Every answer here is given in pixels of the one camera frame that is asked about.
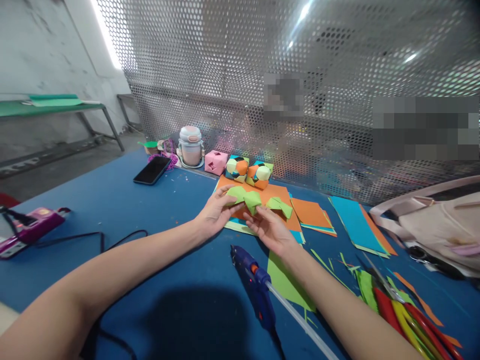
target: blue glue gun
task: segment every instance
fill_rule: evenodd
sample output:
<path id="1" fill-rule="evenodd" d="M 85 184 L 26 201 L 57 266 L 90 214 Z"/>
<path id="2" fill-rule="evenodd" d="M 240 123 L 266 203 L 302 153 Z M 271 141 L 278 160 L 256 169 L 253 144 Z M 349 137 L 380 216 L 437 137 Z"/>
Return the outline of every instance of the blue glue gun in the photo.
<path id="1" fill-rule="evenodd" d="M 269 289 L 265 284 L 272 282 L 270 275 L 259 267 L 257 261 L 243 248 L 234 245 L 230 247 L 231 262 L 240 275 L 253 305 L 255 316 L 265 330 L 275 331 L 275 313 L 270 301 Z"/>

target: person's left hand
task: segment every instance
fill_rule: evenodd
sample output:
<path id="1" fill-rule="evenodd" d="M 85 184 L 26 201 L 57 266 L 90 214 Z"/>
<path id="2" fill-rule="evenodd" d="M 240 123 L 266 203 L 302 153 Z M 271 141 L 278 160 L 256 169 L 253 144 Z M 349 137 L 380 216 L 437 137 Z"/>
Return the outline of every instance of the person's left hand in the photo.
<path id="1" fill-rule="evenodd" d="M 243 202 L 234 206 L 227 205 L 233 204 L 237 200 L 233 196 L 224 195 L 228 189 L 234 186 L 230 184 L 217 189 L 210 196 L 203 210 L 195 218 L 195 222 L 206 236 L 205 239 L 211 238 L 218 233 L 229 221 L 230 217 L 245 205 Z"/>

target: origami ball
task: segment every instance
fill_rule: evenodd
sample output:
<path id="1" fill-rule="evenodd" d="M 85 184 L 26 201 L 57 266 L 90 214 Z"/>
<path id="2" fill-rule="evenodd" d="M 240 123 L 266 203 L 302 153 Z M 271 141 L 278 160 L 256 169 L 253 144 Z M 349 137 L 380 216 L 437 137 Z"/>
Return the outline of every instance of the origami ball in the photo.
<path id="1" fill-rule="evenodd" d="M 265 189 L 269 184 L 274 165 L 267 162 L 255 161 L 248 168 L 246 183 L 259 189 Z"/>
<path id="2" fill-rule="evenodd" d="M 216 150 L 210 151 L 205 155 L 205 171 L 218 176 L 222 175 L 228 158 L 229 155 L 224 152 Z"/>
<path id="3" fill-rule="evenodd" d="M 244 156 L 232 155 L 226 162 L 225 176 L 228 179 L 244 183 L 249 169 L 249 158 Z"/>

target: thermos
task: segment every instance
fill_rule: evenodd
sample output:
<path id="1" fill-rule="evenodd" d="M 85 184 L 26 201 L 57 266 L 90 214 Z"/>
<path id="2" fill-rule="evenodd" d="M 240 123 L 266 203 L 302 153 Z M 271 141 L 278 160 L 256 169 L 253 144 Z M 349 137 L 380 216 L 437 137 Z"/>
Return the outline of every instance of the thermos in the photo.
<path id="1" fill-rule="evenodd" d="M 177 155 L 182 166 L 197 169 L 204 164 L 204 142 L 202 133 L 196 126 L 184 126 L 180 130 Z"/>

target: pink bag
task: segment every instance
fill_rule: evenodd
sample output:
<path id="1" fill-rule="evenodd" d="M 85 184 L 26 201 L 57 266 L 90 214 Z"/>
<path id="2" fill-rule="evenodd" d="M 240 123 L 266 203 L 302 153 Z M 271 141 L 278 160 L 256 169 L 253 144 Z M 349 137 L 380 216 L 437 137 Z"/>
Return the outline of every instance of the pink bag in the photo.
<path id="1" fill-rule="evenodd" d="M 370 214 L 404 242 L 416 241 L 433 256 L 480 271 L 480 192 L 448 201 L 429 197 L 479 182 L 478 175 L 429 186 L 385 201 Z M 388 210 L 398 221 L 382 217 Z"/>

